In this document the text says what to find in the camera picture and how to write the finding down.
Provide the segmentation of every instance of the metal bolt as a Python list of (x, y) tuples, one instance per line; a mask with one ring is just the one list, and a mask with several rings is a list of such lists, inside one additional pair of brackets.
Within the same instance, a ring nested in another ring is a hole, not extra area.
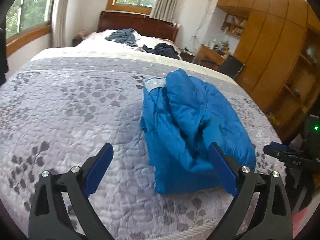
[(273, 171), (272, 172), (272, 176), (278, 178), (280, 176), (279, 172), (278, 171)]
[(241, 171), (243, 173), (249, 173), (250, 172), (250, 168), (248, 166), (243, 166), (243, 167), (241, 167)]
[(71, 168), (71, 171), (72, 171), (73, 173), (77, 173), (77, 172), (80, 171), (80, 167), (79, 167), (79, 166), (73, 166), (73, 167)]
[(49, 175), (49, 171), (44, 171), (44, 172), (42, 172), (42, 177), (47, 177), (48, 175)]

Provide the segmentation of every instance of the bedspread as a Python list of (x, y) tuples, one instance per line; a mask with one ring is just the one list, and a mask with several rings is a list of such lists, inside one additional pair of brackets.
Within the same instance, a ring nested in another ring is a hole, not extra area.
[[(283, 163), (262, 151), (271, 141), (279, 142), (274, 129), (227, 76), (146, 53), (55, 51), (54, 57), (35, 57), (0, 88), (0, 198), (26, 235), (39, 174), (81, 166), (105, 142), (113, 145), (114, 158), (89, 201), (115, 239), (204, 239), (212, 232), (232, 196), (223, 188), (156, 194), (139, 127), (144, 80), (164, 78), (179, 66), (214, 84), (231, 103), (256, 147), (256, 169), (284, 173)], [(74, 228), (82, 232), (70, 200), (65, 195), (64, 200)], [(256, 197), (240, 230), (248, 225), (255, 204)]]

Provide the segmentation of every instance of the folded clothing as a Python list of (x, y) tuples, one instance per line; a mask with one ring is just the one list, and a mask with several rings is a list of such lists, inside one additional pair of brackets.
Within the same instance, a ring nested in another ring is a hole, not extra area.
[(135, 36), (134, 36), (134, 29), (124, 29), (124, 30), (117, 30), (111, 33), (110, 36), (105, 37), (107, 41), (115, 41), (117, 43), (125, 43), (130, 47), (138, 47), (136, 43)]
[(178, 52), (174, 50), (174, 47), (166, 43), (159, 43), (154, 49), (149, 49), (146, 45), (143, 45), (142, 48), (147, 53), (179, 59)]
[(220, 186), (208, 159), (216, 142), (240, 165), (255, 168), (250, 138), (227, 99), (212, 84), (189, 77), (182, 69), (166, 79), (153, 78), (143, 88), (143, 117), (155, 191), (180, 194)]

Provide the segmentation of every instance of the black chair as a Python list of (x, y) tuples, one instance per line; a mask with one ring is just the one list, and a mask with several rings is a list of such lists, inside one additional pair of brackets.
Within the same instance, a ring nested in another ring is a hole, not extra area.
[(237, 75), (242, 71), (245, 64), (243, 64), (237, 58), (229, 55), (229, 57), (219, 66), (216, 62), (203, 59), (200, 61), (201, 66), (206, 66), (207, 64), (214, 64), (218, 66), (218, 72), (225, 74), (233, 79), (236, 78)]

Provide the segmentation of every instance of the chair backrest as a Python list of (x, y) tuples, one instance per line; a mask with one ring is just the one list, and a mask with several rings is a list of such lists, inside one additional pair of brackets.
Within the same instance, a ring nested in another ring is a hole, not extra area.
[(240, 60), (229, 55), (229, 57), (219, 66), (218, 71), (235, 79), (243, 68), (244, 64)]

